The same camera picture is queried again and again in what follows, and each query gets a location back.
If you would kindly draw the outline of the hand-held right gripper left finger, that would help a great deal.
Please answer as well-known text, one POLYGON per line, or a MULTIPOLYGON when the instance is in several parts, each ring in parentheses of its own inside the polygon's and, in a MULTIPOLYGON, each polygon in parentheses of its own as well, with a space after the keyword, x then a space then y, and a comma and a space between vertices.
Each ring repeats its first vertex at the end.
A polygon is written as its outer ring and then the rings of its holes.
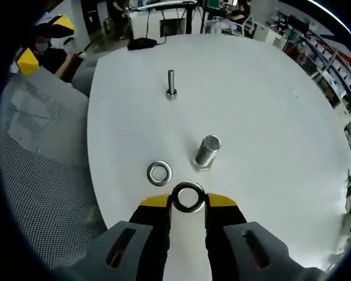
POLYGON ((170 195, 144 199, 67 268, 71 280, 162 280, 170 248, 170 195))

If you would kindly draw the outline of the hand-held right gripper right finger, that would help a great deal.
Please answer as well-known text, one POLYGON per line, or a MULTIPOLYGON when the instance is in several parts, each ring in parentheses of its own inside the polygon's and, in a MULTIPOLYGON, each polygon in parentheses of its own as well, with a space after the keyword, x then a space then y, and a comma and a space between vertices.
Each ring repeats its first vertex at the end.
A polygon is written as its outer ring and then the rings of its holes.
POLYGON ((205 244, 213 280, 321 280, 318 268, 290 257, 287 245, 257 222, 247 222, 236 202, 209 193, 205 244))

